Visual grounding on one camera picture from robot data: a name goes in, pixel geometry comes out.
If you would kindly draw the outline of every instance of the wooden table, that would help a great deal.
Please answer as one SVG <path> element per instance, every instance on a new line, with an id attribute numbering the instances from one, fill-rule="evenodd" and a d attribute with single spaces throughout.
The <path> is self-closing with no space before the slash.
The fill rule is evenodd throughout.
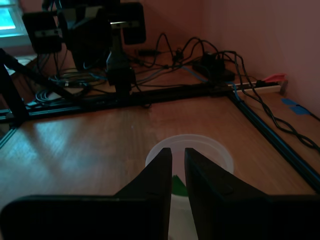
<path id="1" fill-rule="evenodd" d="M 195 80 L 185 72 L 175 74 L 163 78 Z M 320 144 L 320 122 L 293 113 L 277 93 L 262 97 L 275 116 Z M 320 172 L 315 150 L 278 131 L 257 102 L 243 99 Z M 179 134 L 219 141 L 234 159 L 234 175 L 267 194 L 314 194 L 227 97 L 198 97 L 150 109 L 136 106 L 25 122 L 0 149 L 0 209 L 34 194 L 113 195 L 141 172 L 156 143 Z"/>

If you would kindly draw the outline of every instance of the plastic container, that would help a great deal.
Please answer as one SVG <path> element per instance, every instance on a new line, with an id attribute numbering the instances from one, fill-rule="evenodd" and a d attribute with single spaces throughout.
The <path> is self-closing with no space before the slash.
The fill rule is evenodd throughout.
<path id="1" fill-rule="evenodd" d="M 185 148 L 194 148 L 229 173 L 234 173 L 234 161 L 229 152 L 219 142 L 209 137 L 182 134 L 164 139 L 151 149 L 146 157 L 145 166 L 163 148 L 171 148 L 172 175 L 178 175 L 184 184 L 186 184 Z M 188 197 L 171 195 L 169 236 L 171 240 L 198 239 Z"/>

